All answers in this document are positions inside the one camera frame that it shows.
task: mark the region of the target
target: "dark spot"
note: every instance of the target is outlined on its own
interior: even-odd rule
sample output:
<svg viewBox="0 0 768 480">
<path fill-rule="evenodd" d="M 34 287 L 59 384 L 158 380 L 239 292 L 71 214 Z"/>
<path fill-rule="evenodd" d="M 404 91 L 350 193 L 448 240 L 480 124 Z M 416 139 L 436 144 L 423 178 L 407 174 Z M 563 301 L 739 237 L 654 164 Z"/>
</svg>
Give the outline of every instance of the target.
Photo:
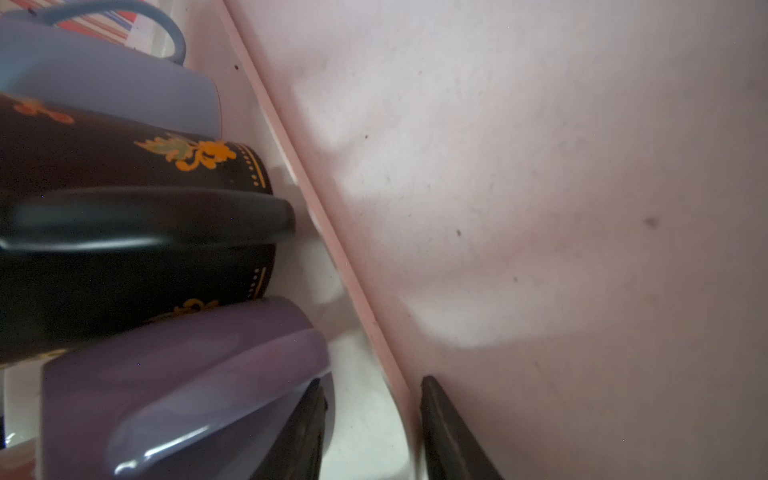
<svg viewBox="0 0 768 480">
<path fill-rule="evenodd" d="M 650 228 L 651 230 L 656 230 L 659 226 L 659 217 L 648 217 L 645 220 L 643 220 L 643 223 L 646 227 Z"/>
</svg>

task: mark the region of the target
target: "stacked mugs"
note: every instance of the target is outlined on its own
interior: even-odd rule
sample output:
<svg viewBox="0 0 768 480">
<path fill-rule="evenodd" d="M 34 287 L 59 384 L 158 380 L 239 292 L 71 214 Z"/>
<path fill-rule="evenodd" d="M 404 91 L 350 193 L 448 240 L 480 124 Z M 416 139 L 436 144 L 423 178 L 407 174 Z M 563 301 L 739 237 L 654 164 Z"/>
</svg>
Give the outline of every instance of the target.
<svg viewBox="0 0 768 480">
<path fill-rule="evenodd" d="M 152 18 L 174 54 L 52 28 L 107 10 Z M 138 0 L 0 18 L 0 366 L 65 353 L 41 392 L 51 478 L 252 471 L 313 379 L 333 425 L 325 340 L 262 299 L 293 208 L 253 149 L 218 138 L 216 88 L 185 51 Z"/>
</svg>

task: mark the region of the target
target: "orange floral pattern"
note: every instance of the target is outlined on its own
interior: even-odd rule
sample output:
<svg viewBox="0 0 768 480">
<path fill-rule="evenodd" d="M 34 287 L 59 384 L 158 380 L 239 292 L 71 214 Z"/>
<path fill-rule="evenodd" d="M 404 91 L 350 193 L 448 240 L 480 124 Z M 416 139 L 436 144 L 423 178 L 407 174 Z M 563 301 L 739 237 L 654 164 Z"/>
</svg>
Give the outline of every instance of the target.
<svg viewBox="0 0 768 480">
<path fill-rule="evenodd" d="M 219 300 L 212 300 L 208 303 L 205 303 L 203 302 L 203 300 L 190 298 L 186 302 L 182 303 L 181 306 L 175 306 L 172 312 L 162 313 L 160 315 L 153 316 L 147 322 L 148 323 L 157 322 L 159 320 L 174 318 L 175 316 L 187 315 L 188 313 L 204 312 L 205 310 L 211 310 L 218 306 L 219 306 Z"/>
<path fill-rule="evenodd" d="M 146 151 L 165 155 L 166 161 L 175 162 L 176 168 L 184 172 L 192 171 L 200 165 L 213 170 L 217 164 L 237 158 L 222 140 L 195 142 L 180 135 L 167 135 L 168 138 L 155 137 L 153 140 L 134 143 Z"/>
<path fill-rule="evenodd" d="M 43 102 L 35 100 L 34 98 L 17 97 L 14 95 L 5 94 L 6 97 L 16 100 L 18 103 L 13 106 L 13 109 L 23 115 L 29 115 L 34 117 L 37 114 L 48 115 L 53 120 L 67 125 L 74 123 L 74 118 L 67 114 L 62 114 L 60 111 L 48 110 Z"/>
</svg>

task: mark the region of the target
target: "striped fabric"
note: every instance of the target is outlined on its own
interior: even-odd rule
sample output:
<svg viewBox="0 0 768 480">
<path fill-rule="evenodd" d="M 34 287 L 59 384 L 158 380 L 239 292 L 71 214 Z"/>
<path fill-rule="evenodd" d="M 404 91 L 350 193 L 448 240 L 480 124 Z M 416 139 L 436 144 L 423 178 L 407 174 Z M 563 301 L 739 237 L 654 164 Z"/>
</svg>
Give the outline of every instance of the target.
<svg viewBox="0 0 768 480">
<path fill-rule="evenodd" d="M 77 0 L 0 0 L 0 12 L 18 8 L 43 8 Z M 91 37 L 103 38 L 124 44 L 136 21 L 136 14 L 130 12 L 105 12 L 97 15 L 73 18 L 58 24 L 59 27 L 76 31 Z"/>
</svg>

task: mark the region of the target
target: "black mug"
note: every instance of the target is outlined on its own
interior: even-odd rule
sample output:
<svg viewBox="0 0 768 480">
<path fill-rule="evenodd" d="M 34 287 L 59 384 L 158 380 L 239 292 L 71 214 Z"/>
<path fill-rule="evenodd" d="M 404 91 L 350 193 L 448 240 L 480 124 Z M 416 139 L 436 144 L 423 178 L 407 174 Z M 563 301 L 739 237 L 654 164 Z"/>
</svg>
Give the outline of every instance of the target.
<svg viewBox="0 0 768 480">
<path fill-rule="evenodd" d="M 0 94 L 0 364 L 263 295 L 295 230 L 247 146 Z"/>
</svg>

